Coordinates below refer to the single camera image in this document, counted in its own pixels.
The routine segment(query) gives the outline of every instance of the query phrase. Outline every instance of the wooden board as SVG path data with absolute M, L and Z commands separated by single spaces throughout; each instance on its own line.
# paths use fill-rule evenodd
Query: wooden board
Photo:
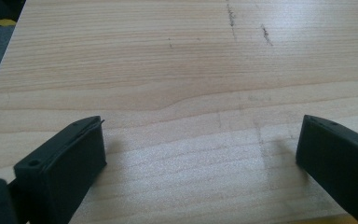
M 357 224 L 356 219 L 349 215 L 319 217 L 308 220 L 289 222 L 288 224 Z
M 0 67 L 0 177 L 101 115 L 72 223 L 344 214 L 295 163 L 304 114 L 358 132 L 358 1 L 28 0 Z

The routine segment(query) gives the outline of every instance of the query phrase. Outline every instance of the light wood panel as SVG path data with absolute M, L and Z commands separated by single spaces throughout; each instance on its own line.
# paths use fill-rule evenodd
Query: light wood panel
M 28 0 L 0 67 L 0 177 L 101 115 L 72 223 L 344 214 L 295 153 L 304 114 L 358 132 L 358 1 Z
M 357 224 L 356 219 L 349 215 L 319 217 L 309 220 L 290 222 L 289 224 Z

